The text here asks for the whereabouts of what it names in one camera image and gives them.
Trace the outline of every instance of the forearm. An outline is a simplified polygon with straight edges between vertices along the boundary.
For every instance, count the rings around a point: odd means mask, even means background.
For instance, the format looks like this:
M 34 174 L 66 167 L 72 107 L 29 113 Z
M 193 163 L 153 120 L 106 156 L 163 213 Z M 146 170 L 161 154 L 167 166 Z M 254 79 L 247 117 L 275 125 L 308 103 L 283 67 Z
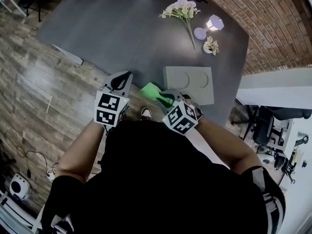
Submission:
M 60 159 L 56 176 L 73 175 L 87 180 L 103 133 L 103 126 L 91 121 Z
M 228 130 L 205 118 L 199 121 L 196 129 L 231 170 L 240 174 L 252 166 L 261 166 L 256 153 Z

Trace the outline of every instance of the dark gray table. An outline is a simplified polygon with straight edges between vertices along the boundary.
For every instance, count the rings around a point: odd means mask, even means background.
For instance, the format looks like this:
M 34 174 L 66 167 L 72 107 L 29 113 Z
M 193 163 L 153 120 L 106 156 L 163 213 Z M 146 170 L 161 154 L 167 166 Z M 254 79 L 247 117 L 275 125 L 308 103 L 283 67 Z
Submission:
M 191 21 L 204 27 L 209 16 L 224 21 L 222 31 L 208 33 L 218 41 L 216 56 L 194 50 L 184 23 L 159 14 L 176 0 L 63 0 L 43 24 L 37 37 L 85 59 L 108 73 L 130 70 L 134 84 L 148 82 L 163 88 L 165 66 L 212 67 L 214 104 L 203 106 L 212 121 L 224 126 L 240 83 L 249 36 L 211 0 L 197 3 L 201 10 Z

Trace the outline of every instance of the person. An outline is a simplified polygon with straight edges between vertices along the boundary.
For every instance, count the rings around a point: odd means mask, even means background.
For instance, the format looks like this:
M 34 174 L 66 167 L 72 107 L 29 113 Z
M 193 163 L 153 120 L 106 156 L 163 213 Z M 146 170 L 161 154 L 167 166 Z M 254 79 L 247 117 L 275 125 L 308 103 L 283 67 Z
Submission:
M 195 127 L 227 168 L 151 121 L 148 108 L 141 117 L 109 131 L 101 172 L 90 180 L 104 128 L 85 127 L 59 161 L 42 215 L 44 233 L 62 221 L 69 233 L 84 234 L 278 231 L 283 193 L 241 139 L 204 117 Z

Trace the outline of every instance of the green object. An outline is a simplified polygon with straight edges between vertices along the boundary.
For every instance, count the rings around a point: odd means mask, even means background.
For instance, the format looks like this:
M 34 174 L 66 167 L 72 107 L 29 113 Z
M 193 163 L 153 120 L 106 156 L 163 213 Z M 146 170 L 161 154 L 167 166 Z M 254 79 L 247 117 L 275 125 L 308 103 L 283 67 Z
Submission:
M 174 101 L 170 98 L 166 98 L 162 95 L 160 95 L 159 93 L 161 92 L 161 90 L 154 84 L 152 84 L 151 82 L 148 83 L 144 88 L 142 88 L 140 90 L 140 93 L 142 95 L 144 95 L 145 97 L 152 99 L 154 101 L 157 100 L 157 98 L 162 99 L 163 101 L 165 101 L 166 103 L 172 105 L 174 103 Z

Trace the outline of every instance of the sneaker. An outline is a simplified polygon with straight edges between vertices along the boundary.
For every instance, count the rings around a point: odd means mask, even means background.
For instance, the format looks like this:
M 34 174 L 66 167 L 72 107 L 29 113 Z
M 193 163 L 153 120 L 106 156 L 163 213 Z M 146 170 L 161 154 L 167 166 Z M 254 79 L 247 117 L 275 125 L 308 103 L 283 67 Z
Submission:
M 141 112 L 141 120 L 151 120 L 151 119 L 152 119 L 151 110 L 148 107 L 143 108 Z

